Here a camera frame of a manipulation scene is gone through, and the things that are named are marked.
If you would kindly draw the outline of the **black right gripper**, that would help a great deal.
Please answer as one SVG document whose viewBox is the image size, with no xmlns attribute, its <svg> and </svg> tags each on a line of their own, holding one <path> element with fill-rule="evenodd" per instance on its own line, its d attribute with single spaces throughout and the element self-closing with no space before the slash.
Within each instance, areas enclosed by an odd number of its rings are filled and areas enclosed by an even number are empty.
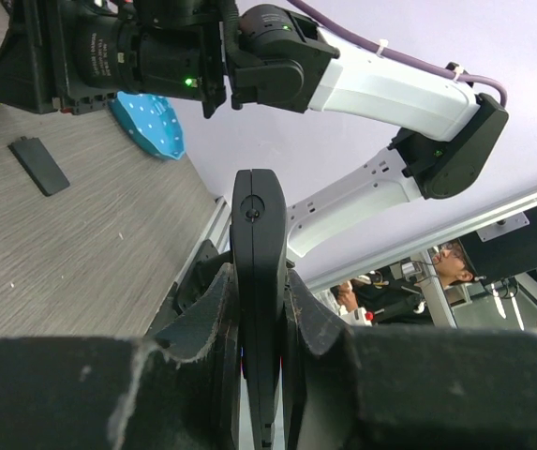
<svg viewBox="0 0 537 450">
<path fill-rule="evenodd" d="M 54 27 L 67 76 L 94 94 L 123 91 L 198 101 L 211 117 L 226 100 L 215 1 L 58 1 Z M 0 103 L 59 110 L 43 1 L 15 1 L 0 46 Z"/>
</svg>

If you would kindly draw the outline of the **black remote control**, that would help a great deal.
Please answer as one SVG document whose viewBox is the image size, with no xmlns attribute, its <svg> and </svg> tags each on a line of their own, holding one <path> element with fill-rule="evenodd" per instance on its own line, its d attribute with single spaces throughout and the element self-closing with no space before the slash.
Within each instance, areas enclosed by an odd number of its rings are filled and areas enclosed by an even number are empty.
<svg viewBox="0 0 537 450">
<path fill-rule="evenodd" d="M 276 174 L 267 169 L 238 172 L 231 206 L 231 254 L 253 445 L 271 449 L 286 276 L 286 205 Z"/>
</svg>

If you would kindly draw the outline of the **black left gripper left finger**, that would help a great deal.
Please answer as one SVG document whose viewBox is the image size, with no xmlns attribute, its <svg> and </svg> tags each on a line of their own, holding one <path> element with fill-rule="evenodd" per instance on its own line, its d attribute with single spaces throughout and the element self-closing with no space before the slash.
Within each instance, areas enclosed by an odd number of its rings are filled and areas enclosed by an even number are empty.
<svg viewBox="0 0 537 450">
<path fill-rule="evenodd" d="M 0 338 L 0 449 L 232 449 L 238 304 L 223 265 L 152 337 Z"/>
</svg>

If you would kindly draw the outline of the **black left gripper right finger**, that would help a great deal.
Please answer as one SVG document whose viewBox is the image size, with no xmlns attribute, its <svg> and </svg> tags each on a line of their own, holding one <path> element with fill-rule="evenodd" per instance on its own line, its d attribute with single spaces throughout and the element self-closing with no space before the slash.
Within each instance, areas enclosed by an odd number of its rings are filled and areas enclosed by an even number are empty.
<svg viewBox="0 0 537 450">
<path fill-rule="evenodd" d="M 288 274 L 289 449 L 537 449 L 537 332 L 352 326 Z"/>
</svg>

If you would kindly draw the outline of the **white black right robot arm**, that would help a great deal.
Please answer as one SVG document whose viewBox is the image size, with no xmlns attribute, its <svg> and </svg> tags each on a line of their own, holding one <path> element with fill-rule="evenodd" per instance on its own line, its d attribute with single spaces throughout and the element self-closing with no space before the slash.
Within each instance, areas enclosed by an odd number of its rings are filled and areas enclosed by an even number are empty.
<svg viewBox="0 0 537 450">
<path fill-rule="evenodd" d="M 241 171 L 231 252 L 301 258 L 393 206 L 470 187 L 505 128 L 507 94 L 359 37 L 302 1 L 240 12 L 232 1 L 16 1 L 0 47 L 0 103 L 85 114 L 120 94 L 337 112 L 398 127 L 391 143 L 286 206 L 276 176 Z"/>
</svg>

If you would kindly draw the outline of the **black battery cover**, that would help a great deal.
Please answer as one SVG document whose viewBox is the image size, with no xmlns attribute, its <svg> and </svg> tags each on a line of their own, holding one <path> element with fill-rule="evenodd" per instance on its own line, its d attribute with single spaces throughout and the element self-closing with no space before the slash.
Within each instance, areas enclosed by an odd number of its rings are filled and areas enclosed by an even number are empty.
<svg viewBox="0 0 537 450">
<path fill-rule="evenodd" d="M 21 137 L 8 145 L 12 155 L 46 197 L 70 187 L 70 183 L 39 138 Z"/>
</svg>

